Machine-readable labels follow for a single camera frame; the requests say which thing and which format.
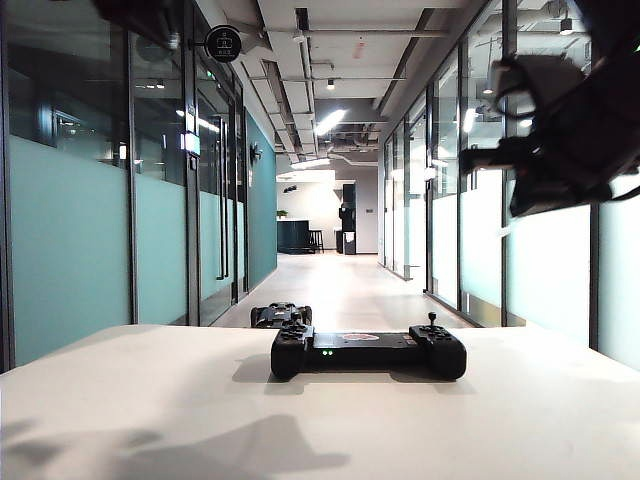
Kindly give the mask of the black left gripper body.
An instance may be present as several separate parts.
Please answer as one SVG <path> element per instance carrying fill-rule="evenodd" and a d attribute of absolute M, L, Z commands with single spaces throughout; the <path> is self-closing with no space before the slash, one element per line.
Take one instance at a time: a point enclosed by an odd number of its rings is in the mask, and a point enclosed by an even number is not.
<path fill-rule="evenodd" d="M 172 2 L 166 0 L 94 0 L 101 17 L 153 43 L 175 50 L 180 33 Z"/>

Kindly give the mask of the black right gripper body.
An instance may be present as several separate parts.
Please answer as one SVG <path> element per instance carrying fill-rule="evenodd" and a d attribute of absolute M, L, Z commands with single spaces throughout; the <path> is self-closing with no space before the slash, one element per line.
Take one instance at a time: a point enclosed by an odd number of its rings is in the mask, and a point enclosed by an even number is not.
<path fill-rule="evenodd" d="M 612 57 L 590 74 L 560 56 L 507 64 L 509 90 L 534 104 L 533 130 L 514 159 L 512 215 L 610 200 L 610 181 L 639 164 L 638 55 Z"/>

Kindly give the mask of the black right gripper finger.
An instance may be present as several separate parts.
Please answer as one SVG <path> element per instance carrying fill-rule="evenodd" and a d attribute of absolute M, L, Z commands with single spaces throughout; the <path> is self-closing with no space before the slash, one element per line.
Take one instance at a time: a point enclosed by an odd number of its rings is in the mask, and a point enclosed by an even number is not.
<path fill-rule="evenodd" d="M 521 150 L 521 140 L 516 137 L 503 138 L 496 148 L 467 148 L 459 154 L 461 173 L 472 173 L 480 169 L 510 169 Z"/>

